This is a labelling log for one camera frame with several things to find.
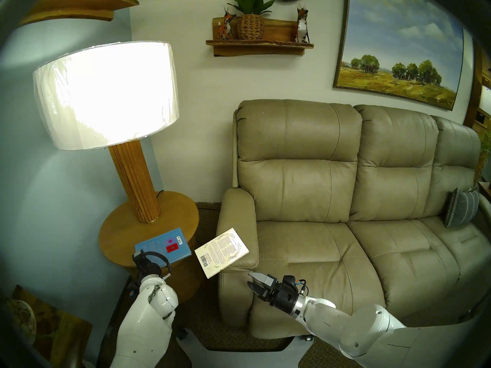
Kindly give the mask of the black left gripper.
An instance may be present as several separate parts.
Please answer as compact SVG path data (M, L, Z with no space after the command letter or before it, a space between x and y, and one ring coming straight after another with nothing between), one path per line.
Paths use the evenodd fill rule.
M161 267L149 258L141 258L138 260L138 279L144 279L149 275L156 275L157 277L162 277Z

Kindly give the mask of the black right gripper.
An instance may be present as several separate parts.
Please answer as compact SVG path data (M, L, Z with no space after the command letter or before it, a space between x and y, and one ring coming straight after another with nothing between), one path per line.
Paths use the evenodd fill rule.
M297 289L297 286L300 284L299 280L294 276L283 276L282 282L279 282L275 277L262 273L249 273L248 275L258 283L268 286L268 288L264 288L262 285L254 282L247 282L248 287L259 298L265 298L265 301L270 306L276 307L287 314L293 312L299 297Z

